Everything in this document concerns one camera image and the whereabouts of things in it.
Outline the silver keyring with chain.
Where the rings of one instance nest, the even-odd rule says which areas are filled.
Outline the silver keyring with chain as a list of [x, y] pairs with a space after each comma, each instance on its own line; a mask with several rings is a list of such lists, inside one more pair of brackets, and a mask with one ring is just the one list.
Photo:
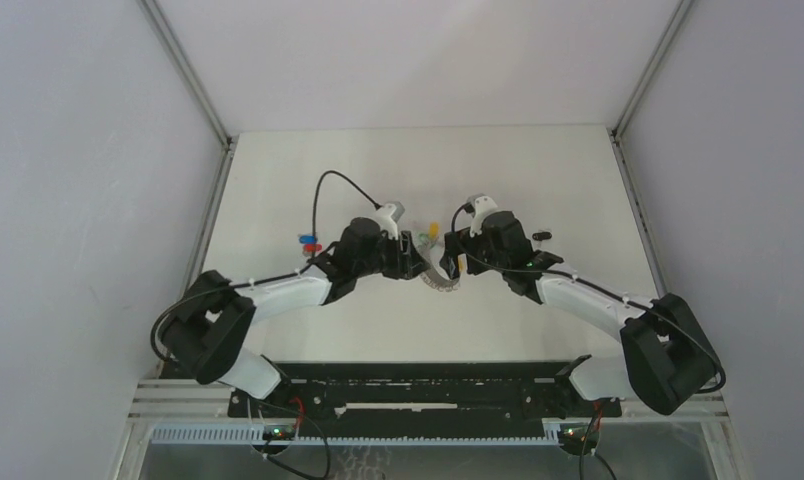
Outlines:
[[451, 293], [458, 290], [459, 279], [450, 279], [443, 268], [439, 265], [444, 252], [444, 242], [436, 236], [432, 237], [425, 232], [416, 233], [414, 236], [415, 248], [427, 264], [427, 269], [419, 275], [419, 278], [430, 288], [441, 292]]

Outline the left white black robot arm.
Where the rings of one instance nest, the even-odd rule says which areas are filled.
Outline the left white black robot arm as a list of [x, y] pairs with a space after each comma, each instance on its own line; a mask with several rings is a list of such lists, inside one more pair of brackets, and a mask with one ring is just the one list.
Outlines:
[[411, 232], [393, 234], [373, 219], [358, 217], [329, 250], [293, 273], [242, 284], [216, 270], [201, 274], [155, 322], [154, 343], [197, 383], [241, 390], [264, 415], [276, 417], [288, 409], [291, 392], [271, 361], [245, 347], [254, 324], [334, 303], [367, 276], [411, 280], [427, 268]]

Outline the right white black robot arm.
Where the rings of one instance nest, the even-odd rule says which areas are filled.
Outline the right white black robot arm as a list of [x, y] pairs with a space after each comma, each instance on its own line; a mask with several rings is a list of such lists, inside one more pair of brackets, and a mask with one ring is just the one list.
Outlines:
[[536, 250], [521, 222], [507, 210], [461, 205], [471, 224], [450, 222], [441, 268], [451, 279], [467, 272], [494, 271], [518, 296], [567, 312], [614, 339], [611, 356], [586, 354], [561, 372], [556, 402], [570, 416], [583, 415], [597, 400], [637, 398], [650, 410], [670, 415], [695, 395], [713, 394], [727, 373], [688, 302], [674, 293], [659, 298], [630, 296], [602, 286], [551, 252]]

